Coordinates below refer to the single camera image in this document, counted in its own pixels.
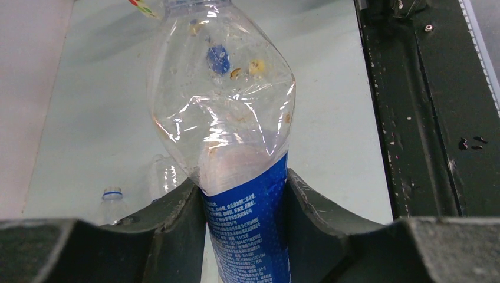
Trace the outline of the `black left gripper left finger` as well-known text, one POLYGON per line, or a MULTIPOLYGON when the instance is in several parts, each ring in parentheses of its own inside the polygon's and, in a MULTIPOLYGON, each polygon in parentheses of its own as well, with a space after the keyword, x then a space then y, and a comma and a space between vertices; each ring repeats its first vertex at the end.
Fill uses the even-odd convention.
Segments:
POLYGON ((2 282, 200 282, 206 219, 190 180, 115 225, 1 222, 2 282))

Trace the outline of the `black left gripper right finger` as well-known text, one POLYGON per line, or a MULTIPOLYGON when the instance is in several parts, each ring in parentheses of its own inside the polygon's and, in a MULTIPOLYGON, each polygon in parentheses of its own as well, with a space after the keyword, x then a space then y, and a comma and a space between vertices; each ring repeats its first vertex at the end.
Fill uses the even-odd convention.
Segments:
POLYGON ((292 169, 284 203, 294 282, 499 281, 498 218, 382 225, 327 199, 292 169))

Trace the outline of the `clear bottle blue label front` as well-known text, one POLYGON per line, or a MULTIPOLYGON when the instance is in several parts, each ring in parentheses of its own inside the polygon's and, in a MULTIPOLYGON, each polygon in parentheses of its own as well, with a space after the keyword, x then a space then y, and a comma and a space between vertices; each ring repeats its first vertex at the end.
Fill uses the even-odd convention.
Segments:
POLYGON ((295 77, 231 1, 164 1, 148 103, 168 154, 201 190, 223 282, 291 282, 284 190, 295 77))

